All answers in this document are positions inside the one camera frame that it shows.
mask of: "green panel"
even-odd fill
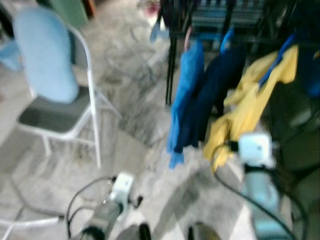
[[[43,6],[55,10],[71,26],[80,28],[88,22],[81,0],[37,0]]]

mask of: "folding chair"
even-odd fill
[[[22,10],[15,18],[13,28],[16,42],[26,65],[26,78],[33,96],[33,101],[17,120],[19,128],[41,135],[47,156],[52,152],[50,138],[94,146],[96,164],[100,168],[101,149],[97,104],[102,104],[105,109],[112,110],[119,118],[121,115],[95,87],[91,55],[85,39],[76,29],[67,28],[58,16],[42,7]],[[33,29],[37,28],[43,30],[34,32]],[[62,59],[56,56],[59,48],[62,49],[60,54],[63,56]],[[71,58],[67,60],[69,62],[66,63],[66,66],[59,65],[60,61],[65,61],[63,58],[66,56]],[[30,63],[31,67],[29,68],[28,61],[34,61]],[[49,100],[43,92],[51,94],[50,87],[59,88],[59,84],[63,84],[63,82],[59,82],[61,78],[66,78],[66,80],[75,78],[72,64],[86,70],[88,87],[79,86],[77,97],[70,103]],[[43,83],[42,78],[44,77],[50,78],[50,81],[47,80]],[[38,94],[37,89],[42,91],[42,95]],[[78,137],[90,117],[92,117],[93,141]]]

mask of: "clothing rack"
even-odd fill
[[[172,20],[169,27],[170,48],[166,77],[165,104],[171,105],[172,86],[177,55],[177,40],[184,39],[187,29],[192,27],[190,38],[219,41],[233,28],[232,41],[249,45],[257,53],[258,45],[281,46],[285,42],[286,28],[297,7],[298,0],[290,0],[280,27],[275,28],[271,10],[276,0],[164,0],[172,3]],[[300,45],[318,46],[318,42],[300,42]]]

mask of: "yellow jacket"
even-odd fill
[[[272,52],[251,64],[242,76],[235,92],[224,100],[225,106],[236,105],[229,112],[211,125],[210,138],[203,154],[208,160],[213,158],[214,150],[227,140],[236,141],[241,134],[252,132],[265,109],[270,95],[277,82],[290,83],[295,79],[298,61],[298,46],[292,46],[284,54],[282,61],[273,69],[268,81],[259,90],[258,81],[267,72],[277,57]],[[223,166],[229,150],[222,147],[217,152],[213,171]]]

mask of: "marble floor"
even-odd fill
[[[132,198],[142,195],[144,200],[140,208],[131,208],[126,218],[116,223],[110,239],[144,222],[154,240],[184,240],[188,227],[197,222],[215,229],[221,240],[255,239],[248,208],[212,178],[201,148],[188,147],[185,164],[168,168],[166,138],[171,116],[164,100],[169,42],[160,39],[149,43],[154,21],[137,10],[137,0],[106,0],[97,8],[96,18],[81,29],[92,54],[96,84],[123,116],[119,120],[110,111],[98,113],[101,169],[96,167],[95,152],[87,146],[52,140],[53,154],[46,157],[38,136],[15,127],[16,118],[32,99],[24,73],[0,66],[1,218],[45,217],[24,209],[17,188],[32,205],[64,213],[72,196],[85,184],[127,171],[136,177]],[[76,74],[83,78],[81,72],[76,70]],[[91,137],[90,122],[81,135]],[[236,160],[221,174],[234,186],[240,185]],[[108,191],[98,184],[79,197],[75,207],[95,205]],[[79,213],[72,224],[73,233],[90,214]],[[0,238],[5,231],[0,226]],[[17,230],[8,239],[64,240],[66,227],[59,223]]]

